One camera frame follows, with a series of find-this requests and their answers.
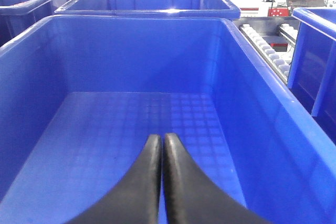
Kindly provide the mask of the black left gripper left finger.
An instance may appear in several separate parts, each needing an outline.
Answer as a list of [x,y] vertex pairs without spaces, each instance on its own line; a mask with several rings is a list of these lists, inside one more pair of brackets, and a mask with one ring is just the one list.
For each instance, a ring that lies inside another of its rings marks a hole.
[[151,134],[121,180],[68,223],[158,223],[162,142]]

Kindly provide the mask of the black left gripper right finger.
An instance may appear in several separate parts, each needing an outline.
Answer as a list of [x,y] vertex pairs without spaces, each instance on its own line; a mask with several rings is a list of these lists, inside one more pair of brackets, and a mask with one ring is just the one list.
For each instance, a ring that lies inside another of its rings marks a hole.
[[221,190],[175,133],[164,137],[162,176],[168,223],[268,223]]

